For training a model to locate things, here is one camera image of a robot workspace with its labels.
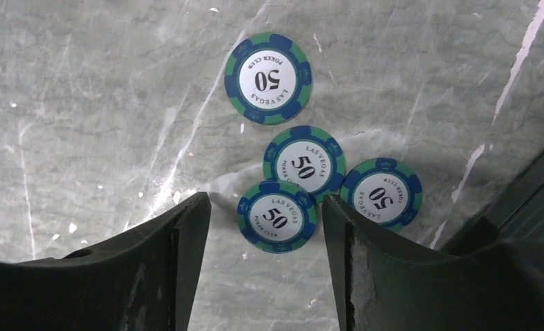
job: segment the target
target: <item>green poker chip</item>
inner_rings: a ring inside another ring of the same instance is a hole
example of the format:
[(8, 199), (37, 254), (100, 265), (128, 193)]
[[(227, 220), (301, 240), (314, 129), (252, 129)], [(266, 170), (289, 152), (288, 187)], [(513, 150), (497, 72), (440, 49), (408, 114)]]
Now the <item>green poker chip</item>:
[(263, 155), (263, 175), (295, 183), (316, 203), (341, 187), (347, 166), (339, 143), (314, 126), (295, 126), (278, 134)]
[(306, 191), (287, 181), (262, 181), (237, 206), (241, 234), (264, 252), (299, 249), (316, 230), (314, 202)]
[(422, 206), (422, 184), (402, 161), (370, 159), (347, 174), (341, 198), (366, 218), (399, 231)]
[(225, 66), (225, 90), (240, 114), (260, 124), (296, 116), (312, 90), (312, 70), (304, 52), (274, 33), (251, 36), (232, 51)]

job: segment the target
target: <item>dark green plastic part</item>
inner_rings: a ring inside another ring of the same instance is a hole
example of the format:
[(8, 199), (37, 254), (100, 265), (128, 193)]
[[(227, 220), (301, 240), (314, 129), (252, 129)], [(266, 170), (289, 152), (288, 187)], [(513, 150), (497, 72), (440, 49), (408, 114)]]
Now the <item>dark green plastic part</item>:
[(186, 331), (210, 211), (200, 192), (63, 259), (0, 263), (0, 330)]
[[(544, 330), (544, 243), (456, 257), (368, 221), (335, 195), (324, 200), (323, 224), (341, 331)], [(356, 245), (367, 255), (353, 264)], [(351, 293), (363, 268), (367, 288)], [(352, 305), (355, 295), (363, 305)]]
[(483, 216), (500, 238), (544, 239), (544, 151)]

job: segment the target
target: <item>number 50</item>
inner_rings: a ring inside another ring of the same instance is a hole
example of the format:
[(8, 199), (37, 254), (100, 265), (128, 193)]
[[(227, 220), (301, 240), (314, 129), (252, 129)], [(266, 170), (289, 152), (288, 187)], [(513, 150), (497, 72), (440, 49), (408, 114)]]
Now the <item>number 50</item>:
[(278, 86), (280, 85), (280, 79), (272, 77), (272, 73), (279, 74), (280, 70), (270, 70), (267, 77), (263, 72), (258, 72), (255, 75), (255, 87), (263, 92), (266, 88), (268, 88), (268, 81), (270, 81), (270, 83), (276, 84), (270, 85), (270, 90), (277, 90)]
[(292, 166), (294, 168), (300, 170), (298, 172), (298, 177), (300, 177), (302, 179), (307, 179), (307, 178), (312, 177), (314, 175), (314, 173), (316, 172), (316, 169), (314, 169), (314, 167), (312, 167), (310, 165), (308, 167), (304, 167), (307, 164), (312, 164), (312, 162), (310, 162), (310, 159), (308, 157), (299, 157), (298, 161), (300, 161), (300, 163), (298, 163), (298, 165), (296, 165), (295, 161), (292, 161)]
[(381, 199), (379, 203), (373, 204), (375, 208), (377, 208), (377, 210), (387, 208), (385, 202), (388, 200), (390, 202), (390, 205), (394, 204), (394, 200), (392, 198), (384, 197), (384, 196), (385, 196), (385, 188), (376, 188), (371, 193), (369, 193), (369, 199), (371, 201), (378, 201), (379, 199)]
[(268, 216), (264, 214), (263, 218), (266, 221), (271, 221), (274, 228), (281, 229), (286, 225), (286, 223), (288, 223), (288, 218), (286, 216), (282, 216), (282, 212), (280, 212), (278, 208), (270, 209), (268, 212), (270, 215)]

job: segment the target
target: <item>marble surface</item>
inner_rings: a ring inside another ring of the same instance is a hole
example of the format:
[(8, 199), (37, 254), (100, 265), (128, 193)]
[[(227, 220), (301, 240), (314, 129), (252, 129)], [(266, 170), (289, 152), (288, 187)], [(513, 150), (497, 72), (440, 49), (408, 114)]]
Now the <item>marble surface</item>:
[[(279, 126), (223, 87), (234, 45), (265, 31), (314, 74)], [(301, 124), (349, 169), (413, 167), (425, 199), (402, 235), (440, 247), (544, 148), (544, 0), (0, 0), (0, 261), (62, 257), (205, 190), (190, 330), (337, 330), (322, 227), (278, 256), (236, 227), (266, 145)]]

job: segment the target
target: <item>white chip label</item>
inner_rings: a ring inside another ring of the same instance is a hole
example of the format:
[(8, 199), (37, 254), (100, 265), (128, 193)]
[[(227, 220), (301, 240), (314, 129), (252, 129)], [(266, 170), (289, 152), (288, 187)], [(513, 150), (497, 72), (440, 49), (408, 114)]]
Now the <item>white chip label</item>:
[(354, 192), (355, 209), (377, 223), (396, 219), (408, 204), (407, 187), (393, 174), (373, 174)]
[(328, 153), (311, 141), (297, 141), (286, 146), (276, 163), (278, 178), (295, 183), (309, 193), (316, 192), (329, 181), (331, 170)]
[(239, 89), (257, 108), (280, 108), (296, 91), (296, 70), (292, 62), (280, 52), (255, 52), (239, 70)]
[(250, 223), (255, 232), (270, 241), (294, 238), (303, 226), (300, 207), (282, 195), (269, 194), (256, 201), (250, 210)]

